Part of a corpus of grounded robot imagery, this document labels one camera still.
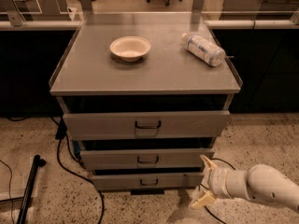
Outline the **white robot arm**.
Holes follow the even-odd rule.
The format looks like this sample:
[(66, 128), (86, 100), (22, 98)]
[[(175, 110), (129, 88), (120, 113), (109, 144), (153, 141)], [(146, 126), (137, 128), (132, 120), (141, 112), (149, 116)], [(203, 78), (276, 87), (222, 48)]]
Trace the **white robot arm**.
[(200, 158), (208, 169), (208, 190), (192, 199), (192, 208), (200, 209), (217, 199), (239, 198), (299, 212), (299, 186), (277, 169), (257, 164), (247, 171), (234, 170), (219, 167), (205, 155)]

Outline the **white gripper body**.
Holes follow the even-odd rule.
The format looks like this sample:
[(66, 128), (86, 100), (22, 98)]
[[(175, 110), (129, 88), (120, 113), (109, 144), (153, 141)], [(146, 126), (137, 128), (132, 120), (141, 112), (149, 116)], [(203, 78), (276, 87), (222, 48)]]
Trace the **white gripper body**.
[(207, 183), (211, 192), (218, 198), (247, 199), (249, 197), (247, 173), (247, 171), (217, 167), (209, 173)]

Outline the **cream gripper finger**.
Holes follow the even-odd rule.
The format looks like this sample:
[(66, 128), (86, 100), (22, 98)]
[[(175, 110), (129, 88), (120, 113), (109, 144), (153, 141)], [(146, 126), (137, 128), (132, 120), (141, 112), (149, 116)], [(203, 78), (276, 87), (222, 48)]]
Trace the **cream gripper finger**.
[(217, 197), (210, 191), (198, 193), (192, 198), (191, 208), (201, 209), (204, 206), (210, 205), (216, 201)]
[(217, 165), (209, 159), (206, 155), (201, 155), (200, 156), (201, 160), (204, 162), (205, 167), (208, 169), (209, 172), (212, 172), (217, 168)]

